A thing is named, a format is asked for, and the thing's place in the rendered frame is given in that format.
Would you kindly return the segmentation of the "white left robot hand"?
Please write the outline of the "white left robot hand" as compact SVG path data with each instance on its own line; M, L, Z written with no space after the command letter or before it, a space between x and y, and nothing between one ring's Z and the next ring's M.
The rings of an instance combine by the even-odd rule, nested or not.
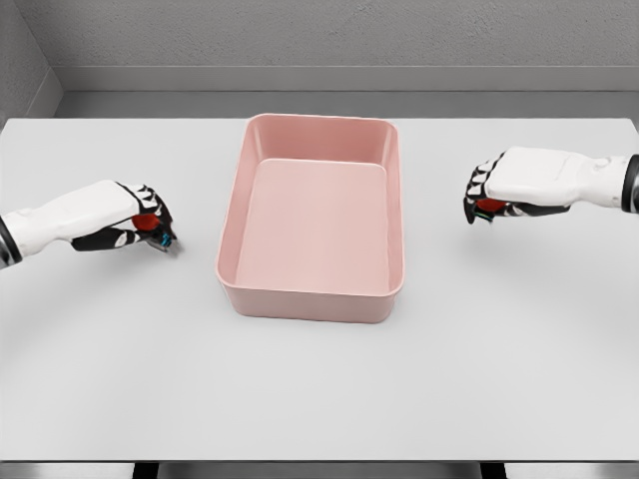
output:
M72 221L65 228L69 238L62 240L76 251L117 249L145 242L132 224L131 217L135 215L156 215L173 231L168 206L146 185L100 181L54 201L71 213Z

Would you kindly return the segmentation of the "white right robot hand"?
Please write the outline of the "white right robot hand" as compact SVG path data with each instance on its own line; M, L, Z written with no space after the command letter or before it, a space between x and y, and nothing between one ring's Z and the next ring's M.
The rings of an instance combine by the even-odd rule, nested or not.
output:
M544 217L569 212L577 200L577 173L585 156L558 150L513 147L488 160L471 173L463 210L473 224L475 202L507 202L500 216Z

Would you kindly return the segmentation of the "red button industrial switch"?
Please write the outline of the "red button industrial switch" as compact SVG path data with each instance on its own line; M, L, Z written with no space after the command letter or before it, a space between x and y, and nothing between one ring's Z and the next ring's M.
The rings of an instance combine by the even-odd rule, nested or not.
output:
M477 218L492 222L500 216L507 207L507 202L495 199L480 199L475 202L474 215Z
M157 250L168 252L176 239L171 227L156 215L135 215L131 221L140 238Z

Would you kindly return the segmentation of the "pink rectangular basket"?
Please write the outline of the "pink rectangular basket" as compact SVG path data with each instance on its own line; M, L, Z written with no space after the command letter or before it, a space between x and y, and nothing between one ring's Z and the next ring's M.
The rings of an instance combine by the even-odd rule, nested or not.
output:
M242 315L385 320L405 277L395 125L339 116L250 118L216 273Z

